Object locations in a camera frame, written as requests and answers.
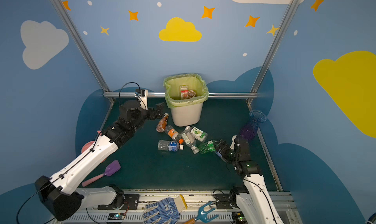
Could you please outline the pink label square bottle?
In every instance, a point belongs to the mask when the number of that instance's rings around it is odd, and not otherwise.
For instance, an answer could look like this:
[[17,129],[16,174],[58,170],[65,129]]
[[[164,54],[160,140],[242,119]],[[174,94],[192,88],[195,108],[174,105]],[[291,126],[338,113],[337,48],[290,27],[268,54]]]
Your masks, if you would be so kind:
[[181,85],[180,86],[180,94],[181,94],[181,99],[188,99],[187,97],[187,92],[189,91],[188,85]]

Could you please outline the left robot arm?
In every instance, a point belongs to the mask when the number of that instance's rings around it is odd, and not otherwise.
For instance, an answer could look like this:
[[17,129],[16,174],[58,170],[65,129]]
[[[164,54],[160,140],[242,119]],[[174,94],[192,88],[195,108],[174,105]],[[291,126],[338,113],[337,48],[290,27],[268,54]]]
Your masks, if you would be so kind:
[[124,192],[115,185],[102,188],[79,188],[83,180],[108,156],[130,140],[147,120],[161,119],[164,103],[143,109],[137,100],[119,107],[119,118],[105,128],[95,143],[65,168],[50,177],[41,176],[35,187],[41,203],[58,221],[70,218],[80,209],[99,205],[124,205]]

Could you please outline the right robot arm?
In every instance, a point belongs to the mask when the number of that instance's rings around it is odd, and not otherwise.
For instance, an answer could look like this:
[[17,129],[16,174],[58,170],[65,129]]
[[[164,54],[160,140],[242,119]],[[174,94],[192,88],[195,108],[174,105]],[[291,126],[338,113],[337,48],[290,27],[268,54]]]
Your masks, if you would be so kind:
[[242,187],[230,190],[230,201],[243,213],[248,224],[282,224],[269,195],[259,166],[251,159],[248,140],[236,135],[231,145],[220,141],[215,147],[216,154],[226,163],[234,166],[242,178]]

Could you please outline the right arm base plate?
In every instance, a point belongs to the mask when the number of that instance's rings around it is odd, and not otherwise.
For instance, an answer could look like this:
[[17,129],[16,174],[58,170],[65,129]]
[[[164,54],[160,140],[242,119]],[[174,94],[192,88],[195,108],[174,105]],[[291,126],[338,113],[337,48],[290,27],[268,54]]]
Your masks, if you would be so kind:
[[235,206],[230,200],[230,195],[225,193],[217,193],[213,195],[215,206],[217,209],[234,209]]

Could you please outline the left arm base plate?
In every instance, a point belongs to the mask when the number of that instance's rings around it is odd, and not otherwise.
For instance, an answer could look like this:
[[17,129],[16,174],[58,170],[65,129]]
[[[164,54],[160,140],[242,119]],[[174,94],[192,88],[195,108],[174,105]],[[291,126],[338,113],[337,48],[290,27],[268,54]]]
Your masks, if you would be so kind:
[[139,199],[139,194],[117,195],[111,204],[99,205],[98,210],[136,210]]

